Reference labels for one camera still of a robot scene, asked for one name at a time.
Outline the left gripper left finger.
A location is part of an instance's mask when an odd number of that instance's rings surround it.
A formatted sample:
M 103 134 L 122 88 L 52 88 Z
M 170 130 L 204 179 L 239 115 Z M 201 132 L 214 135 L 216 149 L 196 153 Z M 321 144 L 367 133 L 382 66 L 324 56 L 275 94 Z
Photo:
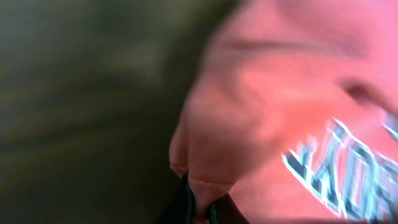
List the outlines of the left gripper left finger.
M 192 224 L 195 214 L 195 196 L 188 182 L 188 175 L 181 178 L 175 197 L 157 219 L 157 224 Z

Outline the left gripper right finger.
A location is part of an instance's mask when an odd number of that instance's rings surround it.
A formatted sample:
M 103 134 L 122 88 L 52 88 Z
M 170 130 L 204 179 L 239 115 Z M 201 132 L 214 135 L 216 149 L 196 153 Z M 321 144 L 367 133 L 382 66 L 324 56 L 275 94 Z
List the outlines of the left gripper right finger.
M 210 224 L 249 224 L 229 194 L 208 207 L 208 220 Z

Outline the red printed t-shirt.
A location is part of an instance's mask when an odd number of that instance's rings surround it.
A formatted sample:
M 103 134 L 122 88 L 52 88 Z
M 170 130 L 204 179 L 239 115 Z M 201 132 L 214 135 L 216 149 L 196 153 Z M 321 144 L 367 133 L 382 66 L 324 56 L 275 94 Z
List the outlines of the red printed t-shirt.
M 245 1 L 206 51 L 169 151 L 193 223 L 397 221 L 397 2 Z

